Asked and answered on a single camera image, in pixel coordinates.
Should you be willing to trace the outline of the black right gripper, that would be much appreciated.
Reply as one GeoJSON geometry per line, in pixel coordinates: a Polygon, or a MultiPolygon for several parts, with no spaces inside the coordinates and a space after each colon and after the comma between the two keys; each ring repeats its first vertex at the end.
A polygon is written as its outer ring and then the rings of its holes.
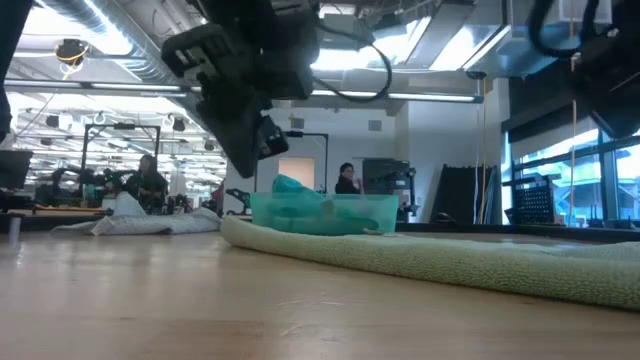
{"type": "Polygon", "coordinates": [[[640,28],[613,28],[582,44],[569,83],[609,137],[640,130],[640,28]]]}

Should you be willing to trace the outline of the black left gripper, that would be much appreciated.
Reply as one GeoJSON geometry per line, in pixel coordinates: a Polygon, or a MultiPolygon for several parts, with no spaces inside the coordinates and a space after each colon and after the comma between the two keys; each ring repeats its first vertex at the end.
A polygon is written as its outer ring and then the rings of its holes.
{"type": "Polygon", "coordinates": [[[197,111],[228,161],[242,178],[255,173],[256,161],[289,150],[285,133],[269,116],[261,117],[260,100],[271,100],[264,78],[262,49],[273,25],[270,0],[185,0],[204,19],[200,25],[164,42],[161,59],[183,78],[194,72],[203,100],[197,111]],[[248,94],[211,94],[216,86],[248,94]]]}

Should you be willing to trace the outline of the teal microfiber towel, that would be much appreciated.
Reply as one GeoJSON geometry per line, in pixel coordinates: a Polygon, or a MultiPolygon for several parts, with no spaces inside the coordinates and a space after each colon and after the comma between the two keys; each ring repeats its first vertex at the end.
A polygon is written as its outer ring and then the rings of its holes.
{"type": "Polygon", "coordinates": [[[268,204],[269,224],[289,233],[342,236],[376,232],[373,202],[363,195],[327,195],[278,175],[268,204]]]}

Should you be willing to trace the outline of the grey waffle microfiber towel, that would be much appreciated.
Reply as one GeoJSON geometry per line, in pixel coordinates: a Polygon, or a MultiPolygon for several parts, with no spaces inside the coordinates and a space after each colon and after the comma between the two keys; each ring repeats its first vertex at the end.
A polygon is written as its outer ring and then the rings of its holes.
{"type": "Polygon", "coordinates": [[[148,215],[130,195],[116,198],[116,211],[100,220],[57,226],[51,235],[151,235],[192,234],[218,231],[222,219],[207,208],[177,215],[148,215]]]}

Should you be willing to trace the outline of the green microfiber towel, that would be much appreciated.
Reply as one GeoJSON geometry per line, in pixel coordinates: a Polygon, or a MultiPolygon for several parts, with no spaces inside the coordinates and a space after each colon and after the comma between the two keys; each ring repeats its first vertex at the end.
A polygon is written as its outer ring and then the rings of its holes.
{"type": "Polygon", "coordinates": [[[408,235],[287,233],[227,218],[229,244],[372,273],[640,311],[640,242],[555,247],[408,235]]]}

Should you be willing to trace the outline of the person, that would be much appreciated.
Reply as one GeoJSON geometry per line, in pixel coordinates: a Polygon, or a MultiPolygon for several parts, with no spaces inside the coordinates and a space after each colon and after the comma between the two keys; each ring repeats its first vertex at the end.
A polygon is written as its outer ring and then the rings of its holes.
{"type": "Polygon", "coordinates": [[[156,158],[149,154],[142,156],[138,170],[127,179],[124,185],[124,190],[150,215],[161,213],[167,188],[166,179],[158,172],[156,158]]]}
{"type": "Polygon", "coordinates": [[[336,194],[362,194],[363,187],[360,179],[354,177],[355,170],[351,163],[345,162],[340,166],[338,181],[334,191],[336,194]]]}

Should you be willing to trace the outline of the teal translucent plastic bin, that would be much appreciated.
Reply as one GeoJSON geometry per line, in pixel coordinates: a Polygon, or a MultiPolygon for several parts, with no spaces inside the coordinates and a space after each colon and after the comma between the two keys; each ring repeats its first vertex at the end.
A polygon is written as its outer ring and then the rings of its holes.
{"type": "Polygon", "coordinates": [[[393,233],[399,199],[395,195],[253,193],[252,223],[274,230],[320,236],[393,233]]]}

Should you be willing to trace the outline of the black equipment cabinet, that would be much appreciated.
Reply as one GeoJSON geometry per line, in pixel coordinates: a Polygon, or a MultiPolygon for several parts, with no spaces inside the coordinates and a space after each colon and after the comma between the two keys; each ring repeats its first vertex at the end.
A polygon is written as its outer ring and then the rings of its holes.
{"type": "Polygon", "coordinates": [[[416,169],[408,161],[373,158],[362,162],[363,185],[366,194],[397,195],[397,221],[409,223],[419,206],[415,198],[416,169]]]}

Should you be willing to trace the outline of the grey ceiling box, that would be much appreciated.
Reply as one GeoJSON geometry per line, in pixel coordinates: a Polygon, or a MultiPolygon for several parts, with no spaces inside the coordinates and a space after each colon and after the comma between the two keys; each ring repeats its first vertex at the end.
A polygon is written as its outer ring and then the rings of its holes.
{"type": "MultiPolygon", "coordinates": [[[[339,13],[326,13],[322,18],[322,24],[334,30],[352,33],[354,28],[354,17],[339,13]]],[[[352,41],[344,36],[322,31],[323,46],[326,48],[348,48],[352,41]]]]}

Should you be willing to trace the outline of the black pegboard rack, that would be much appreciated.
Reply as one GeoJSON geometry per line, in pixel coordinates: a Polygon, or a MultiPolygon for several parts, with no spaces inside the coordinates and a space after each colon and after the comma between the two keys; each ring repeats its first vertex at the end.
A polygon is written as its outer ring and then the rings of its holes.
{"type": "Polygon", "coordinates": [[[513,225],[551,225],[555,223],[552,180],[548,175],[504,182],[511,189],[512,205],[504,211],[513,225]]]}

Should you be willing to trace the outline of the long ceiling light tube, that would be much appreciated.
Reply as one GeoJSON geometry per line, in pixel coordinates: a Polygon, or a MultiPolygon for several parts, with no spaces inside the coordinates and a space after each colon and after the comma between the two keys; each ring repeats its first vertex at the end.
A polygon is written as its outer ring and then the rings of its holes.
{"type": "MultiPolygon", "coordinates": [[[[132,93],[140,96],[186,97],[188,94],[200,94],[199,86],[179,85],[147,85],[135,83],[98,83],[86,81],[56,81],[9,78],[4,81],[4,88],[15,92],[51,93],[56,90],[62,93],[132,93]]],[[[446,102],[446,103],[481,103],[480,95],[450,95],[435,93],[388,93],[385,100],[446,102]]]]}

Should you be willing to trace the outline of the black leaning panel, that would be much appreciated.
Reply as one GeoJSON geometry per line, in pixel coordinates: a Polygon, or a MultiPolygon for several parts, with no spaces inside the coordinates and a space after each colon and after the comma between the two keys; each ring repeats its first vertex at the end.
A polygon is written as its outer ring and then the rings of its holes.
{"type": "Polygon", "coordinates": [[[444,165],[429,221],[466,225],[498,224],[498,180],[496,166],[444,165]]]}

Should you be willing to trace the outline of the black background monitor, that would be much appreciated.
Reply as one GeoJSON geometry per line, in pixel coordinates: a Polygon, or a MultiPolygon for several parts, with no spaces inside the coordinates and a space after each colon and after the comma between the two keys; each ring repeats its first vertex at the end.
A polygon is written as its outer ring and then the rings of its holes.
{"type": "Polygon", "coordinates": [[[22,189],[32,156],[32,151],[0,150],[0,188],[22,189]]]}

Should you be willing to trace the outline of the silver ventilation duct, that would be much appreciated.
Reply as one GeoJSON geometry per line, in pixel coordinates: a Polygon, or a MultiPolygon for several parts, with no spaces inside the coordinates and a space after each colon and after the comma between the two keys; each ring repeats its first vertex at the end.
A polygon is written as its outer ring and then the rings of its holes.
{"type": "Polygon", "coordinates": [[[161,60],[160,48],[115,0],[35,0],[65,20],[86,29],[89,41],[107,55],[126,57],[121,63],[144,84],[178,85],[161,60]]]}

